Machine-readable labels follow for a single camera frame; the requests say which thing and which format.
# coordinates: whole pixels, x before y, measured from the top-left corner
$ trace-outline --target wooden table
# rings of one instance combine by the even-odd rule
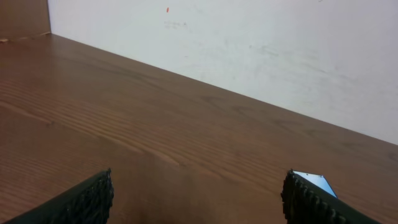
[[[0,44],[0,222],[108,167],[108,223],[285,223],[290,168],[398,220],[396,145],[56,35]]]

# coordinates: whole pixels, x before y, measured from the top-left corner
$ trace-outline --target white wall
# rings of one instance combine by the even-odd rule
[[[398,144],[396,0],[49,0],[49,8],[54,34]]]

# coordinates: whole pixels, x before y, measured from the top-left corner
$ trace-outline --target brown wooden panel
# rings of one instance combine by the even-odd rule
[[[398,220],[398,147],[50,35],[0,45],[0,222],[113,169],[110,223],[285,223],[288,169]]]
[[[47,0],[0,0],[0,40],[50,32]]]

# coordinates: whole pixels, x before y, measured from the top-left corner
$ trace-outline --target brown wooden surface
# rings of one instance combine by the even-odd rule
[[[109,223],[285,223],[290,168],[398,220],[393,144],[56,35],[1,44],[0,222],[108,167]]]
[[[0,40],[50,32],[47,0],[0,0]]]

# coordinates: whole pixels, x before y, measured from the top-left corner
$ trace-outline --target wall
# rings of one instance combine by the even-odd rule
[[[49,32],[47,0],[0,0],[0,41]]]
[[[49,0],[49,8],[54,34],[398,144],[395,0]]]

